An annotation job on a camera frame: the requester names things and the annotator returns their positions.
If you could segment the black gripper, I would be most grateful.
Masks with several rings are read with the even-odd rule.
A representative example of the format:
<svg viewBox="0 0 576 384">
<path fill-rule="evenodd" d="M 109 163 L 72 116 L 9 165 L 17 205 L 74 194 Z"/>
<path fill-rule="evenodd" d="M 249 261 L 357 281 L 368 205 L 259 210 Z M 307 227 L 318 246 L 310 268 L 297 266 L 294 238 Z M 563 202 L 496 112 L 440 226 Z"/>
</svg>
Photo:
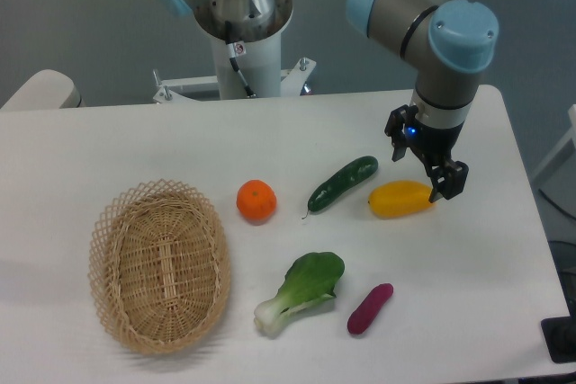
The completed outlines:
<svg viewBox="0 0 576 384">
<path fill-rule="evenodd" d="M 409 147 L 427 166 L 429 202 L 451 200 L 464 190 L 469 166 L 452 158 L 464 122 L 465 109 L 441 110 L 425 103 L 402 105 L 390 113 L 384 134 L 391 139 L 391 160 L 404 158 Z"/>
</svg>

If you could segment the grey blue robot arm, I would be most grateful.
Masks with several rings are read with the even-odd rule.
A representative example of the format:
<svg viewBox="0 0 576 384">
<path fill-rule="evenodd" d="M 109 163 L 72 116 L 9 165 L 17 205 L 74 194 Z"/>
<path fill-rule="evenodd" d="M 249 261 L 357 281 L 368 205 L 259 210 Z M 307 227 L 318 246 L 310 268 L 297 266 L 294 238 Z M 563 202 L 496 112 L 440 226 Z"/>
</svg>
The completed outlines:
<svg viewBox="0 0 576 384">
<path fill-rule="evenodd" d="M 192 14 L 211 40 L 221 99 L 278 97 L 293 86 L 281 75 L 281 35 L 292 0 L 160 0 Z M 417 70 L 409 104 L 391 112 L 384 132 L 394 159 L 411 151 L 432 184 L 430 200 L 460 194 L 467 165 L 452 158 L 499 35 L 494 13 L 469 0 L 346 0 L 350 25 Z"/>
</svg>

